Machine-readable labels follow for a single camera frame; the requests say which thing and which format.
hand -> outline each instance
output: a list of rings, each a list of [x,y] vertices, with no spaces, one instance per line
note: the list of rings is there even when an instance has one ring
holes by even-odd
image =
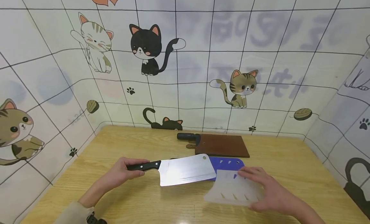
[[[136,165],[147,162],[149,162],[149,160],[130,159],[125,157],[120,158],[107,173],[99,178],[85,192],[85,194],[78,200],[78,202],[80,202],[80,204],[86,208],[95,206],[105,193],[114,188],[117,188],[118,186],[125,183],[127,180],[141,177],[145,174],[145,172],[139,170],[129,171],[127,170],[126,165]]]
[[[249,208],[262,212],[273,210],[291,216],[296,215],[297,209],[304,202],[280,185],[275,178],[268,175],[263,168],[244,166],[238,171],[244,178],[260,183],[265,188],[265,198],[253,203]]]
[[[96,183],[103,188],[105,192],[108,192],[122,185],[127,180],[144,176],[144,171],[129,171],[127,170],[126,165],[144,164],[148,162],[149,160],[146,159],[131,159],[122,157]]]

black handle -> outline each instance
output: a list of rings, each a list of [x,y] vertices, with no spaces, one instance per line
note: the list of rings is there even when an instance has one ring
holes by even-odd
[[[177,134],[177,139],[195,140],[195,134],[180,132]]]
[[[152,162],[148,162],[144,164],[127,166],[127,170],[129,171],[134,171],[134,170],[148,171],[151,169],[159,170],[160,165],[161,165],[161,161],[152,161]]]

blue knife sheath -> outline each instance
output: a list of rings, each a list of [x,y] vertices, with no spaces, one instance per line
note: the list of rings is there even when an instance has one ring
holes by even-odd
[[[244,166],[242,160],[238,158],[228,158],[228,157],[209,157],[212,166],[217,172],[217,170],[239,170]],[[216,181],[216,178],[208,179],[208,181]]]

tabby cartoon cat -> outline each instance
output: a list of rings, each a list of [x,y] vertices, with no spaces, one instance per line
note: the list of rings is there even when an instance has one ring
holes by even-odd
[[[251,71],[249,73],[240,73],[235,70],[231,75],[230,90],[234,93],[234,97],[229,101],[227,98],[226,84],[219,79],[212,80],[209,85],[214,88],[221,88],[224,92],[225,102],[236,108],[246,108],[247,98],[246,95],[250,95],[256,90],[257,81],[256,76],[258,70]]]
[[[112,64],[104,52],[112,47],[113,32],[88,21],[81,13],[78,13],[78,17],[81,22],[81,34],[71,31],[72,37],[83,46],[86,60],[96,72],[110,73]]]
[[[31,136],[33,119],[24,111],[17,109],[11,99],[0,106],[0,148],[12,148],[15,158],[1,159],[0,165],[9,166],[27,160],[44,148],[44,142]]]

